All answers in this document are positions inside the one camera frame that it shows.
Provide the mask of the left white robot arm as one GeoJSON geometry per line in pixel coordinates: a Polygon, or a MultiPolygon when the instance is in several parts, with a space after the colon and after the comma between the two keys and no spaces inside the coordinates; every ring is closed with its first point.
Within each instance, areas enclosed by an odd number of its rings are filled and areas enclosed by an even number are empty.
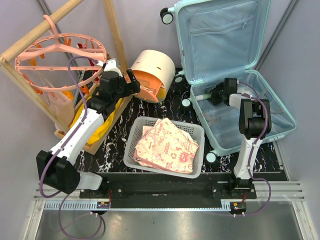
{"type": "Polygon", "coordinates": [[[58,193],[71,194],[75,190],[90,190],[97,198],[108,193],[108,186],[97,173],[78,171],[74,165],[80,151],[93,133],[108,119],[122,98],[138,94],[141,85],[131,69],[125,77],[115,71],[102,74],[99,86],[84,102],[80,117],[68,133],[50,151],[41,150],[36,156],[39,174],[39,191],[47,198],[43,185],[58,193]]]}

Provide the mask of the light blue ribbed suitcase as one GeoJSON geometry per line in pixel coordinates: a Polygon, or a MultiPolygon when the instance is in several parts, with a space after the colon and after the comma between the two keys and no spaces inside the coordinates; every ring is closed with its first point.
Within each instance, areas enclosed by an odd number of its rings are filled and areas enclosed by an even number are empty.
{"type": "Polygon", "coordinates": [[[255,70],[269,7],[268,0],[181,0],[160,11],[164,24],[176,25],[181,75],[191,86],[182,106],[195,110],[212,146],[206,156],[210,162],[238,152],[242,143],[238,109],[195,99],[225,78],[239,80],[240,93],[258,93],[260,99],[269,100],[271,131],[264,143],[282,139],[297,127],[285,104],[255,70]]]}

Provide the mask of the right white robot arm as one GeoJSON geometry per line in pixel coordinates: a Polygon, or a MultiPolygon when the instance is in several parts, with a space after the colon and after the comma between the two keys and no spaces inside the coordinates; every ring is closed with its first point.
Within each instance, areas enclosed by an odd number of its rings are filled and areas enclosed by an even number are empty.
{"type": "Polygon", "coordinates": [[[238,128],[242,142],[238,160],[226,185],[225,193],[232,198],[249,193],[253,188],[253,165],[260,145],[272,129],[270,101],[259,98],[258,93],[239,93],[236,78],[225,78],[210,90],[210,102],[223,103],[239,109],[238,128]]]}

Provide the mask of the cream cosmetic bottle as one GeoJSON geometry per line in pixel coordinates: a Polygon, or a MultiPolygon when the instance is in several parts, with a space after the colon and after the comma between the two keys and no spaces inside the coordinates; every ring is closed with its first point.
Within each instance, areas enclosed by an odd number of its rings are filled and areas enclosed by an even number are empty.
{"type": "Polygon", "coordinates": [[[149,87],[146,87],[146,86],[141,86],[140,89],[141,90],[145,90],[145,91],[149,91],[149,92],[154,92],[155,91],[153,88],[149,88],[149,87]]]}

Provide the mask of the white perforated plastic basket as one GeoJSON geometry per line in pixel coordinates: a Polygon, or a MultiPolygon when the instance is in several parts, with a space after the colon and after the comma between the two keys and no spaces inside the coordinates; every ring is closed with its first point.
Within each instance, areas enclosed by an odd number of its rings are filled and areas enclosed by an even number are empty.
{"type": "Polygon", "coordinates": [[[200,125],[142,116],[133,123],[123,161],[130,168],[195,179],[201,173],[204,144],[200,125]]]}

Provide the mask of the pale green tube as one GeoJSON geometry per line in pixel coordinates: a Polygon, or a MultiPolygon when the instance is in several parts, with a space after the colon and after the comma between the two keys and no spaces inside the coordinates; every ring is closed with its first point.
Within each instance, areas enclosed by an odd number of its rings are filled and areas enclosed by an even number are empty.
{"type": "Polygon", "coordinates": [[[206,99],[210,99],[211,98],[211,94],[210,93],[206,93],[206,94],[201,94],[201,95],[197,95],[195,96],[195,100],[198,101],[203,101],[206,99]]]}

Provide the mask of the cream pink cartoon print cloth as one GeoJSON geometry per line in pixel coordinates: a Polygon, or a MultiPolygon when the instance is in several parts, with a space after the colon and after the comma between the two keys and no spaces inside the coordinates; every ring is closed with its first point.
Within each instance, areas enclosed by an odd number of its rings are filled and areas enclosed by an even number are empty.
{"type": "Polygon", "coordinates": [[[158,119],[154,126],[142,127],[133,160],[144,167],[191,174],[198,148],[188,132],[179,129],[168,118],[158,119]]]}

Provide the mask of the pink toy washing machine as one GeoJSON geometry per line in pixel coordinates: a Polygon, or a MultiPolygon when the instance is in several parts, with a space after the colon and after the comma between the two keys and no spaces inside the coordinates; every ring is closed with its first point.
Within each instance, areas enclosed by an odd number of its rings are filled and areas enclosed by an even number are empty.
{"type": "Polygon", "coordinates": [[[144,50],[130,69],[140,83],[140,87],[154,89],[154,92],[140,89],[137,98],[154,104],[165,100],[176,75],[175,64],[169,56],[157,50],[144,50]]]}

